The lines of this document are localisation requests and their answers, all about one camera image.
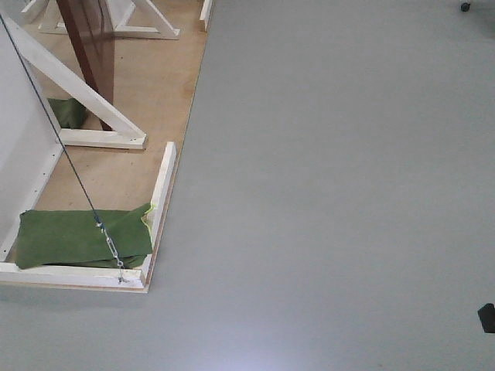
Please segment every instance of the wooden edge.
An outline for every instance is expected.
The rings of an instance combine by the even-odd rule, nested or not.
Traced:
[[[161,225],[162,220],[165,219],[166,214],[166,200],[167,195],[170,194],[170,181],[172,179],[173,170],[175,168],[177,158],[177,148],[173,141],[169,141],[165,148],[165,153],[163,155],[162,164],[160,165],[160,170],[158,177],[156,179],[155,189],[153,190],[151,204],[154,208],[148,215],[147,221],[151,225],[151,239],[153,252],[149,254],[141,267],[143,274],[146,276],[146,280],[149,281],[151,278],[151,262],[153,256],[158,253],[160,238],[161,238]]]
[[[20,284],[48,288],[72,288],[96,291],[148,292],[151,262],[156,258],[162,234],[166,200],[170,195],[172,173],[176,163],[176,144],[168,142],[157,176],[152,204],[157,205],[148,221],[152,223],[153,253],[145,259],[141,269],[124,269],[125,282],[119,283],[119,270],[112,268],[42,266],[21,270],[14,263],[0,262],[0,284]]]
[[[33,66],[122,136],[129,138],[145,136],[145,133],[140,128],[108,103],[100,94],[91,89],[78,75],[35,41],[14,21],[6,19],[6,23],[19,52]]]
[[[80,147],[145,149],[147,136],[126,138],[116,131],[62,129],[60,139],[65,145]]]
[[[214,0],[204,0],[203,8],[201,9],[200,21],[204,23],[205,31],[208,31],[208,26],[210,24],[213,1]]]
[[[32,209],[38,202],[39,195],[41,195],[48,180],[50,179],[50,175],[52,174],[55,165],[59,161],[61,154],[62,148],[60,147],[60,145],[54,144],[51,153],[48,154],[48,157],[45,160],[45,165],[39,170],[38,177],[32,185],[29,196],[26,198],[21,209],[17,210],[17,213],[12,216],[12,226],[10,227],[7,237],[2,241],[2,244],[0,245],[0,261],[4,261],[10,254],[12,245],[14,244],[15,238],[17,237],[17,232],[19,231],[19,215],[21,213],[24,213],[26,210]]]
[[[45,8],[46,4],[48,4],[48,0],[31,0],[21,11],[24,22],[31,23],[34,21]]]
[[[17,284],[83,286],[86,288],[144,288],[140,270],[124,269],[125,282],[119,284],[119,270],[111,268],[44,266],[21,270],[14,263],[0,263],[0,281]]]

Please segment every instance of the green cloth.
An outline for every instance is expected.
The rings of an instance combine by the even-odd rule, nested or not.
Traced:
[[[64,129],[80,129],[86,120],[86,108],[74,98],[67,100],[48,98],[60,127]]]
[[[132,211],[97,211],[126,268],[138,267],[152,252],[144,223],[150,209],[146,203]],[[21,214],[15,263],[21,269],[42,264],[117,267],[91,210],[29,210]]]

